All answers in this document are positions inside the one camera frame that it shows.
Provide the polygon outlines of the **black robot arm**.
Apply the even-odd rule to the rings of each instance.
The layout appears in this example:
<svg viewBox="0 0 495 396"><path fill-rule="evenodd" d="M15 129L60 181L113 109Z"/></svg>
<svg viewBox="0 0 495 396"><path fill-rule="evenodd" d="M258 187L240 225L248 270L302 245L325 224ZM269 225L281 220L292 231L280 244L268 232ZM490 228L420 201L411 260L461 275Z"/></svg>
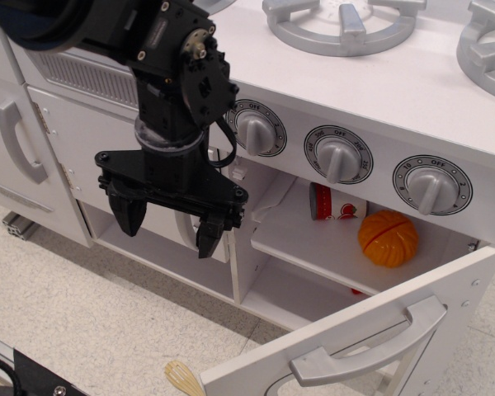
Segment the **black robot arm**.
<svg viewBox="0 0 495 396"><path fill-rule="evenodd" d="M0 1L0 27L27 50L77 47L131 69L139 149L98 153L99 186L127 235L160 205L197 216L196 250L212 256L248 193L220 173L229 158L208 154L212 125L235 142L224 116L238 94L208 13L192 1Z"/></svg>

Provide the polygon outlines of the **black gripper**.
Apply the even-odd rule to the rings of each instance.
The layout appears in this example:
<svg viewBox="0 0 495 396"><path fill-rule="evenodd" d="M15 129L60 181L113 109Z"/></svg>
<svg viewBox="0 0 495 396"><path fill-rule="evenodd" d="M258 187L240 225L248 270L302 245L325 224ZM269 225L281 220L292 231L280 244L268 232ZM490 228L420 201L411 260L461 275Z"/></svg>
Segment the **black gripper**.
<svg viewBox="0 0 495 396"><path fill-rule="evenodd" d="M200 145L186 155L169 157L145 149L97 153L99 187L121 230L134 237L148 203L195 215L200 217L198 257L212 257L224 229L241 225L248 193L211 166L206 156Z"/></svg>

